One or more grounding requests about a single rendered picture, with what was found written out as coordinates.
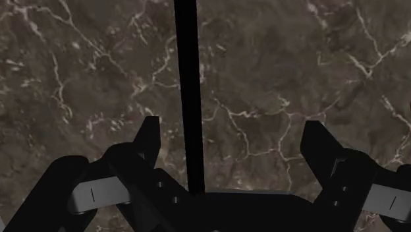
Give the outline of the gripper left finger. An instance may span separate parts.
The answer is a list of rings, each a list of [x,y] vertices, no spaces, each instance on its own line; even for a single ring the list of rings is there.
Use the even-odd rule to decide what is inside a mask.
[[[93,163],[84,156],[56,159],[3,232],[85,232],[97,211],[75,213],[69,200],[80,183],[106,176],[118,178],[129,193],[129,204],[117,208],[134,232],[192,232],[192,195],[149,161],[159,147],[159,118],[147,116],[133,142],[110,146]]]

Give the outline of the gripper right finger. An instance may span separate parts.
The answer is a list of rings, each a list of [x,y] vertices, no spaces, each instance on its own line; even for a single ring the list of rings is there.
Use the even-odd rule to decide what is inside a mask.
[[[320,121],[305,122],[300,152],[322,187],[317,216],[335,232],[354,232],[362,211],[377,214],[391,232],[411,232],[411,164],[385,169],[343,147]]]

